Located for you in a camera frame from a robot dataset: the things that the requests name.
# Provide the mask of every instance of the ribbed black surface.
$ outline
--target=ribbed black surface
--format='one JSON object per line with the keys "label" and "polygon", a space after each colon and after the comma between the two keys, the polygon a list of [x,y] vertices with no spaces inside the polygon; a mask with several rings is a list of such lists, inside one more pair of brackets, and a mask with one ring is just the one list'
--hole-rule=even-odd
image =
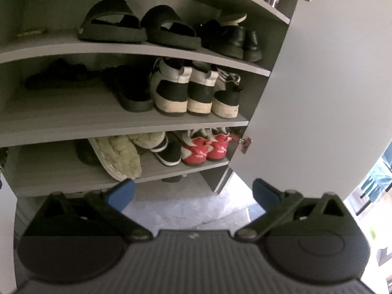
{"label": "ribbed black surface", "polygon": [[226,231],[162,231],[129,247],[122,260],[95,280],[74,285],[29,281],[24,294],[371,294],[357,280],[319,287],[276,272],[255,245]]}

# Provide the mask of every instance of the triangular cutout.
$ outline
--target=triangular cutout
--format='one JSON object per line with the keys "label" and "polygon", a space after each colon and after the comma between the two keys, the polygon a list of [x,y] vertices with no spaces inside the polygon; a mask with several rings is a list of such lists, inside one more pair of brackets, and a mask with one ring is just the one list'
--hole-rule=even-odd
{"label": "triangular cutout", "polygon": [[328,201],[327,206],[324,209],[324,214],[328,214],[330,216],[343,217],[342,210],[340,210],[338,204],[333,199]]}

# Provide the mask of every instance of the open white door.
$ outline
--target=open white door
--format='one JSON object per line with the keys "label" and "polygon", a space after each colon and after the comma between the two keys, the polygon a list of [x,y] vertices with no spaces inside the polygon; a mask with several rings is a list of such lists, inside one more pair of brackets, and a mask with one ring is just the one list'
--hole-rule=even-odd
{"label": "open white door", "polygon": [[0,293],[8,294],[16,289],[14,272],[14,219],[16,196],[1,176],[0,189]]}
{"label": "open white door", "polygon": [[299,0],[230,167],[251,186],[346,198],[392,138],[392,0]]}

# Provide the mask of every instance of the red and white sneaker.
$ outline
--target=red and white sneaker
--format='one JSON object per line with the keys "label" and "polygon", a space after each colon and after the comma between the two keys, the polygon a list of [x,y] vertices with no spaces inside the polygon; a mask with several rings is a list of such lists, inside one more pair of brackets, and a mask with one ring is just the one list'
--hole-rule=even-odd
{"label": "red and white sneaker", "polygon": [[207,159],[210,161],[222,161],[226,157],[227,146],[233,139],[226,128],[210,128],[206,130],[207,135],[211,140],[208,149]]}
{"label": "red and white sneaker", "polygon": [[205,162],[211,144],[205,129],[188,130],[182,134],[181,159],[189,166],[198,166]]}

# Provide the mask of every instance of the circular black cover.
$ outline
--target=circular black cover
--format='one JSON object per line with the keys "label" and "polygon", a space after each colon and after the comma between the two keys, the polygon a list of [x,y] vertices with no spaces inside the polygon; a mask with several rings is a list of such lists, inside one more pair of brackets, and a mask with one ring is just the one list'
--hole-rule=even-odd
{"label": "circular black cover", "polygon": [[290,277],[340,283],[359,278],[369,258],[367,241],[356,229],[338,216],[293,221],[273,229],[265,249],[271,262]]}
{"label": "circular black cover", "polygon": [[19,259],[32,277],[54,283],[85,281],[121,258],[124,243],[111,228],[77,216],[64,222],[56,217],[42,222],[50,235],[23,236],[19,242]]}

